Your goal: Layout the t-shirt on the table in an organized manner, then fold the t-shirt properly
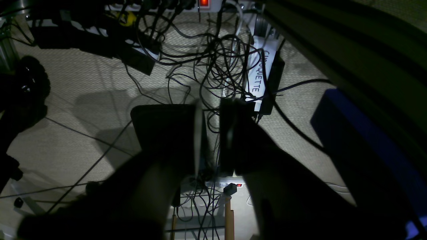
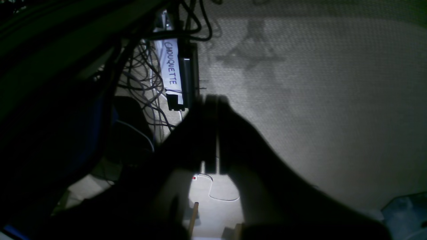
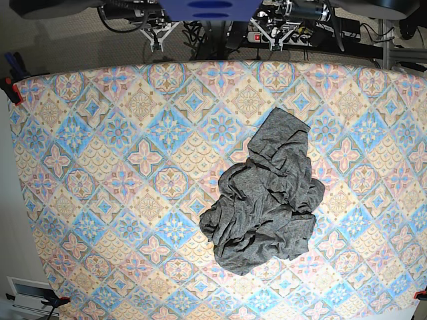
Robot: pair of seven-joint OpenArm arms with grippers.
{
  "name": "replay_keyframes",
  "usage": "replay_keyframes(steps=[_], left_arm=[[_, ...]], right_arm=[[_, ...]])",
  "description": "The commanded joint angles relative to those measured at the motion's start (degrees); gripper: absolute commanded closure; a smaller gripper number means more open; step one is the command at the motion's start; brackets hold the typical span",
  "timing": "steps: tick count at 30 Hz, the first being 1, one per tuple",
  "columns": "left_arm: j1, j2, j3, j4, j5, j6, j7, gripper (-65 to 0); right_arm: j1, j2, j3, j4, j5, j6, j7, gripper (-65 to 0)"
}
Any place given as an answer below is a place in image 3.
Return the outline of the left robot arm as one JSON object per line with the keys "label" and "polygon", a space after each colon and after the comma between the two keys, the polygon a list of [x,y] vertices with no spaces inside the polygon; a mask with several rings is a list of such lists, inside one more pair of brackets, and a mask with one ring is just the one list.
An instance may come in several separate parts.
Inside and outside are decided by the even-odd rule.
{"label": "left robot arm", "polygon": [[316,27],[334,32],[335,11],[329,1],[262,1],[248,25],[247,40],[266,44],[270,51],[285,45],[311,46]]}

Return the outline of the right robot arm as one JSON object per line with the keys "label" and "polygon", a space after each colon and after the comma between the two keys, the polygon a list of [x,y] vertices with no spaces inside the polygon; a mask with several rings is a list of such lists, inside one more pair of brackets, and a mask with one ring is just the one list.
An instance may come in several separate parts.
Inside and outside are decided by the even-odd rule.
{"label": "right robot arm", "polygon": [[[141,32],[149,41],[151,51],[163,51],[163,42],[180,21],[172,21],[158,1],[104,1],[97,7],[103,25],[118,34]],[[131,29],[114,29],[108,21],[123,19]]]}

